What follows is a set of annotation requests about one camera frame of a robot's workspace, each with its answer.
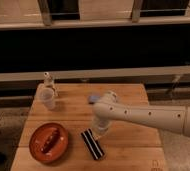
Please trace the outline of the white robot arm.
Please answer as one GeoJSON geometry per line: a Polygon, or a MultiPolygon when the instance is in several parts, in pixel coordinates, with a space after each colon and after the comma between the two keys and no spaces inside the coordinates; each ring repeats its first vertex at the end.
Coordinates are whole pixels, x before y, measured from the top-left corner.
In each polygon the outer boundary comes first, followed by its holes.
{"type": "Polygon", "coordinates": [[[190,107],[124,105],[117,94],[106,92],[93,105],[92,130],[104,135],[111,120],[126,121],[190,137],[190,107]]]}

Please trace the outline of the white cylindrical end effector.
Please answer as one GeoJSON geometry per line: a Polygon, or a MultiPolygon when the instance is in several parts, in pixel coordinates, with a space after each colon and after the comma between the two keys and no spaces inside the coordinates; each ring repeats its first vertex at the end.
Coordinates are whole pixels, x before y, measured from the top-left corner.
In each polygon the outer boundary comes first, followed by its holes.
{"type": "Polygon", "coordinates": [[[109,120],[94,118],[91,123],[91,129],[96,136],[103,136],[109,129],[109,125],[109,120]]]}

